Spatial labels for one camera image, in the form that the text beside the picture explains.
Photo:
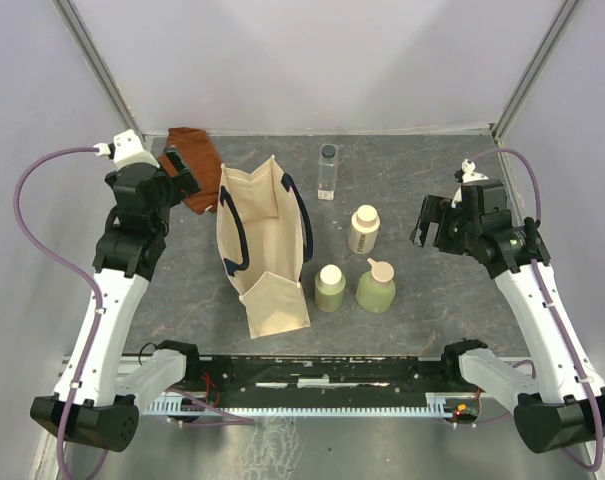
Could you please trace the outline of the cream lotion bottle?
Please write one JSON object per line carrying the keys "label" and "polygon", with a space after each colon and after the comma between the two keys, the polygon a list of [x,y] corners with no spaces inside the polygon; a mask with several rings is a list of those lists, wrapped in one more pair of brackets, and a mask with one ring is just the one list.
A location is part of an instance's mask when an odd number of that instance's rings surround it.
{"label": "cream lotion bottle", "polygon": [[380,217],[375,207],[361,205],[351,216],[348,247],[359,255],[370,253],[375,245],[380,227]]}

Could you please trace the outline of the green pump dispenser bottle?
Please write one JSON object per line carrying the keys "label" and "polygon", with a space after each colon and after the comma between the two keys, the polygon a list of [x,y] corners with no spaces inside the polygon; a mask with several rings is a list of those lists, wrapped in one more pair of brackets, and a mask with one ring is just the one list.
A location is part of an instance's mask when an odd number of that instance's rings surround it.
{"label": "green pump dispenser bottle", "polygon": [[385,261],[368,258],[370,270],[359,279],[356,301],[366,311],[384,313],[389,310],[396,294],[393,266]]}

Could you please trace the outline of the cream canvas tote bag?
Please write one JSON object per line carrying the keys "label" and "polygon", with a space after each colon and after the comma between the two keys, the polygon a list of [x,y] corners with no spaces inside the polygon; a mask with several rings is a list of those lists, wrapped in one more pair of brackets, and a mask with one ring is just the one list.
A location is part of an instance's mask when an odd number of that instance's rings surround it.
{"label": "cream canvas tote bag", "polygon": [[301,274],[313,257],[312,226],[292,176],[274,156],[251,173],[221,168],[216,240],[251,338],[310,326]]}

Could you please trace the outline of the green bottle round cap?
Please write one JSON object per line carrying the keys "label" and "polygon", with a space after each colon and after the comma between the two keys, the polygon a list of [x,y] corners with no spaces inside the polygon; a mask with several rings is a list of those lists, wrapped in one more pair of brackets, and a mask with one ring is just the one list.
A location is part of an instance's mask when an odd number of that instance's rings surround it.
{"label": "green bottle round cap", "polygon": [[343,302],[346,278],[334,264],[324,266],[315,277],[315,302],[326,313],[337,311]]}

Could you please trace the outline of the clear bottle black cap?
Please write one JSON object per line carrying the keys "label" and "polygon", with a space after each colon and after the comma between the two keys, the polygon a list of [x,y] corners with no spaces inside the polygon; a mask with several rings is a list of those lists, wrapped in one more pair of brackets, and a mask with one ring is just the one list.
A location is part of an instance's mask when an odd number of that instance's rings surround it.
{"label": "clear bottle black cap", "polygon": [[333,201],[338,177],[338,148],[323,144],[318,159],[318,199]]}

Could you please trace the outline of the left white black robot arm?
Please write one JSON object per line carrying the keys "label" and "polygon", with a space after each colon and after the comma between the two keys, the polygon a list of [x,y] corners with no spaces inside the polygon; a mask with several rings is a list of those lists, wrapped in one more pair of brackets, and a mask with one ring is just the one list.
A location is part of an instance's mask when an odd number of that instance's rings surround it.
{"label": "left white black robot arm", "polygon": [[194,389],[202,379],[197,346],[171,340],[117,377],[133,316],[166,247],[170,210],[198,184],[187,169],[170,177],[131,136],[95,150],[115,164],[105,178],[115,205],[96,245],[92,295],[69,365],[53,394],[34,399],[30,416],[59,440],[121,452],[157,397],[174,385]]}

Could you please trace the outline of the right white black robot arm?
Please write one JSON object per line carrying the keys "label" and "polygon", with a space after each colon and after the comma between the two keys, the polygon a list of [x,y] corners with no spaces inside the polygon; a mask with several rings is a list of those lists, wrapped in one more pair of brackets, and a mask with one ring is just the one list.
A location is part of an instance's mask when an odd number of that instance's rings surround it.
{"label": "right white black robot arm", "polygon": [[411,240],[424,243],[437,227],[434,247],[480,263],[506,299],[526,342],[536,375],[499,360],[480,341],[445,349],[441,382],[460,391],[469,384],[492,396],[514,418],[525,445],[545,453],[605,438],[605,382],[593,368],[569,321],[550,255],[531,218],[516,226],[498,180],[461,185],[455,198],[423,199]]}

